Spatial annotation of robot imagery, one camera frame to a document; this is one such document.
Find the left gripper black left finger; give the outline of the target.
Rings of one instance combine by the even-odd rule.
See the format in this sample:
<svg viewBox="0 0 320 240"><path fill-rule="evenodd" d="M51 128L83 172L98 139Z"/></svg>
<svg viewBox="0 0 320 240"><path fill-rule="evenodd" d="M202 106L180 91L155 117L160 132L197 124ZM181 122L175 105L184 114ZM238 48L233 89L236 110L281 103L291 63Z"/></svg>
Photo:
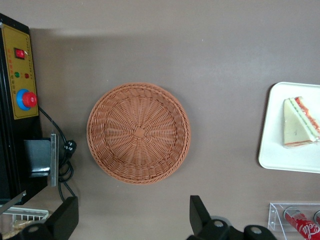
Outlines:
<svg viewBox="0 0 320 240"><path fill-rule="evenodd" d="M78 223L78 198L68 197L47 220L28 225L15 236L15 239L68 240Z"/></svg>

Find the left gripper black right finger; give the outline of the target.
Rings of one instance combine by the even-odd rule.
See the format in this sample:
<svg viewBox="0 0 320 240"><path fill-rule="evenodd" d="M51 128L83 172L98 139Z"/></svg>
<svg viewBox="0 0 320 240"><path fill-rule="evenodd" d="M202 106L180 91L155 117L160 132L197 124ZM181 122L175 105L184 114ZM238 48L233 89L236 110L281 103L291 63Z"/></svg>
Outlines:
<svg viewBox="0 0 320 240"><path fill-rule="evenodd" d="M188 240L242 240L243 233L223 217L211 216L198 195L189 198L189 222L193 234Z"/></svg>

